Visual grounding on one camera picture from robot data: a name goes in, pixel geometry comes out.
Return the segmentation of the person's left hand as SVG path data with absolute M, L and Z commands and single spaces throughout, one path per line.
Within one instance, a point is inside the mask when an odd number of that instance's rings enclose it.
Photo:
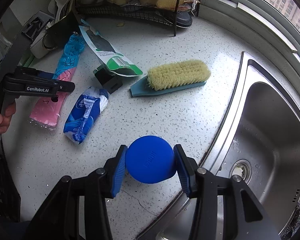
M 12 116 L 16 113 L 16 103 L 15 100 L 6 107 L 4 114 L 0 114 L 0 134 L 5 133 L 12 119 Z

